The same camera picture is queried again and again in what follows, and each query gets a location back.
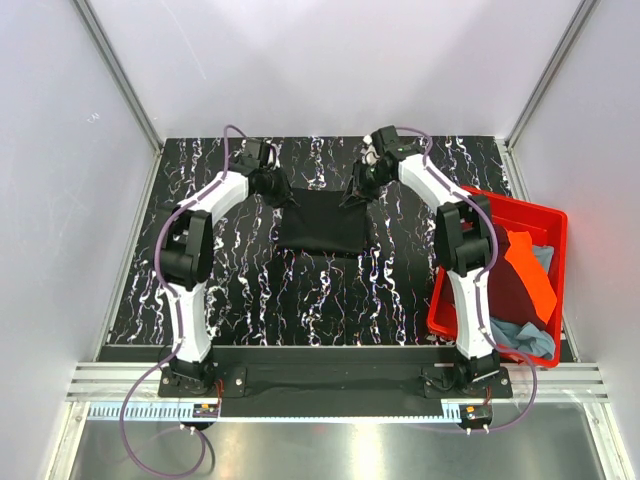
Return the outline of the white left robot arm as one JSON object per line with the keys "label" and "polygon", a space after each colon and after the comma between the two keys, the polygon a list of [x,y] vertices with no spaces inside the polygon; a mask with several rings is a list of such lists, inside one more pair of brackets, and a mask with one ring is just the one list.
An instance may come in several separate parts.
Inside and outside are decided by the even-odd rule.
{"label": "white left robot arm", "polygon": [[240,154],[203,188],[165,210],[154,247],[154,271],[170,309],[171,353],[161,362],[166,382],[196,396],[220,385],[207,334],[205,284],[214,262],[213,227],[252,195],[273,208],[292,204],[286,174],[270,142],[248,138]]}

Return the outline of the black t shirt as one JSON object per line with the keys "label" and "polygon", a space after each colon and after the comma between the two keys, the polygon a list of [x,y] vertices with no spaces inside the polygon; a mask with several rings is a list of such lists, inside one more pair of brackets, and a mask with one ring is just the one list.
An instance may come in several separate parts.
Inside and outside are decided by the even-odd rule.
{"label": "black t shirt", "polygon": [[293,203],[282,209],[276,245],[309,254],[357,256],[367,245],[367,205],[344,206],[343,193],[292,190]]}

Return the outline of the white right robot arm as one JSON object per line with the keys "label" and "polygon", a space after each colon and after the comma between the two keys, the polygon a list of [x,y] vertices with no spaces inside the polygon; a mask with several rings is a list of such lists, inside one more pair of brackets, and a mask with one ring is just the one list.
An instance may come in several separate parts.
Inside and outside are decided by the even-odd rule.
{"label": "white right robot arm", "polygon": [[489,313],[488,280],[497,261],[498,241],[490,202],[455,184],[430,159],[433,139],[420,147],[393,125],[363,138],[365,150],[353,165],[342,205],[370,203],[381,189],[399,182],[435,213],[434,252],[452,287],[457,321],[458,359],[451,370],[425,382],[440,393],[458,390],[476,396],[499,373],[500,358]]}

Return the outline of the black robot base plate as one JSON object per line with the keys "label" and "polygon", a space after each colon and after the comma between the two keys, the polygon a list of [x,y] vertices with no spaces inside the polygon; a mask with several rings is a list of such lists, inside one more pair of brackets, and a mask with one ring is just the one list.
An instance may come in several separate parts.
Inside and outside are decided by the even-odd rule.
{"label": "black robot base plate", "polygon": [[453,347],[215,346],[200,363],[172,360],[162,397],[221,399],[225,419],[327,421],[443,414],[443,400],[506,400],[506,369],[466,384]]}

